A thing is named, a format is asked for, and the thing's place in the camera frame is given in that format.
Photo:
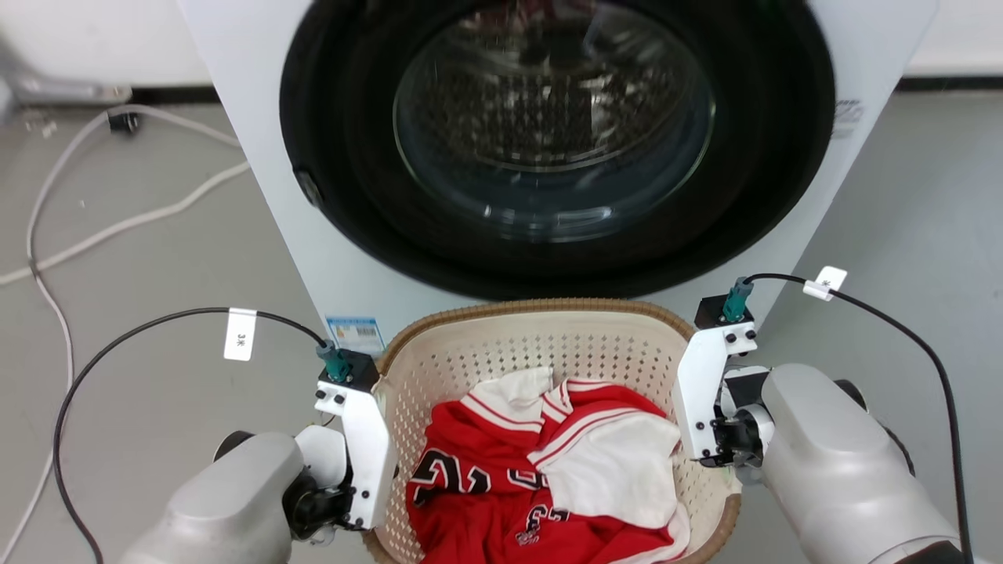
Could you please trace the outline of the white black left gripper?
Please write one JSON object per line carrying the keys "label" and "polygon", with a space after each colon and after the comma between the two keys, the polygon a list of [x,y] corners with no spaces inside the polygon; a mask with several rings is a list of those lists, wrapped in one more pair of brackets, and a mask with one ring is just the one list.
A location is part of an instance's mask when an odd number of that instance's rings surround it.
{"label": "white black left gripper", "polygon": [[321,543],[350,527],[355,489],[346,439],[326,426],[311,425],[295,436],[303,468],[283,493],[283,509],[296,541]]}

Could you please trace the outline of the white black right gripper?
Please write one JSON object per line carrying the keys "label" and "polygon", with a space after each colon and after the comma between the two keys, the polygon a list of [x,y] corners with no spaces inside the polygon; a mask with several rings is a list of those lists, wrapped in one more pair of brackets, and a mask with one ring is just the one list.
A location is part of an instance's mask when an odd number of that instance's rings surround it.
{"label": "white black right gripper", "polygon": [[725,371],[714,406],[716,443],[710,468],[761,468],[775,433],[775,422],[762,399],[771,370],[738,367]]}

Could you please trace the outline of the beige perforated plastic laundry basket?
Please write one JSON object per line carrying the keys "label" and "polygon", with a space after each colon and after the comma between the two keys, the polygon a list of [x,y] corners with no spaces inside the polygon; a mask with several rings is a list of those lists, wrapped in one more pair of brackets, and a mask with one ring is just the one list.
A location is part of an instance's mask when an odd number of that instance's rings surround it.
{"label": "beige perforated plastic laundry basket", "polygon": [[[645,302],[563,298],[504,302],[427,316],[401,331],[379,361],[390,392],[386,417],[400,474],[386,524],[363,536],[378,564],[422,564],[411,528],[406,486],[426,445],[431,410],[459,400],[477,383],[523,369],[551,367],[569,378],[626,386],[677,425],[672,389],[692,324]],[[677,498],[691,527],[686,554],[658,564],[709,564],[737,524],[741,485],[727,470],[673,454]]]}

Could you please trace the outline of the blue energy label sticker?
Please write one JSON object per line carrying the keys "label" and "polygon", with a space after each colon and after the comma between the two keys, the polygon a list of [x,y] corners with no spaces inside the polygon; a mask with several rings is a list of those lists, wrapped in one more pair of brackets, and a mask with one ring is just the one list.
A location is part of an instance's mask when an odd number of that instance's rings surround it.
{"label": "blue energy label sticker", "polygon": [[379,358],[386,352],[386,340],[372,317],[326,317],[325,324],[338,349],[348,349]]}

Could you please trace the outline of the red and white sports jersey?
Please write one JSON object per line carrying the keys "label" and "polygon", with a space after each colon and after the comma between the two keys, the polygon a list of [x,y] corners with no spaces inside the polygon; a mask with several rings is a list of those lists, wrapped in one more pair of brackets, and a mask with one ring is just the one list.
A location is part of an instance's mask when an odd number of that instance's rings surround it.
{"label": "red and white sports jersey", "polygon": [[677,425],[608,381],[551,367],[431,410],[406,486],[422,564],[658,564],[686,554]]}

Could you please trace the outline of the black round glass washer door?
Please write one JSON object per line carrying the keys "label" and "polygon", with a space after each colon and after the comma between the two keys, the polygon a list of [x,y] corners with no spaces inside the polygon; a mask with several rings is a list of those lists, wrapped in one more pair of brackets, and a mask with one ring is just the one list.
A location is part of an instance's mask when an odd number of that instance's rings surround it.
{"label": "black round glass washer door", "polygon": [[314,0],[280,93],[333,227],[488,300],[720,267],[798,203],[834,110],[806,0]]}

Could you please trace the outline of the grey floor fixture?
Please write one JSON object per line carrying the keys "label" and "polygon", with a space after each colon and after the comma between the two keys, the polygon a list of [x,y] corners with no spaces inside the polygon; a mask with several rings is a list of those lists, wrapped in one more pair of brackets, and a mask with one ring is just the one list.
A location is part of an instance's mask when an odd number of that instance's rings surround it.
{"label": "grey floor fixture", "polygon": [[16,107],[116,106],[133,96],[128,85],[53,78],[22,61],[0,37],[0,112]]}

